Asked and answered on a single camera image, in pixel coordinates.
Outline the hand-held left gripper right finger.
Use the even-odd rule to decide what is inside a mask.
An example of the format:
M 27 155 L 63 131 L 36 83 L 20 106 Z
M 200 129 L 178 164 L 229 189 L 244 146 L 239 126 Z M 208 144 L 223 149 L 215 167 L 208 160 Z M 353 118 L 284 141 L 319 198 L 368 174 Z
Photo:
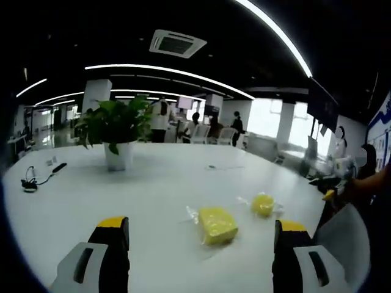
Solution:
M 274 292 L 351 292 L 342 265 L 299 223 L 276 220 Z

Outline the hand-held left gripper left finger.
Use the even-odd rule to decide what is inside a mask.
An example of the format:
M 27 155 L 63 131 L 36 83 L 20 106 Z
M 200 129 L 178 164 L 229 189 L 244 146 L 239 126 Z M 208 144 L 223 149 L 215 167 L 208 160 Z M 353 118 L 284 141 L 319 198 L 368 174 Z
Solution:
M 128 218 L 103 220 L 59 263 L 50 291 L 128 292 L 129 249 Z

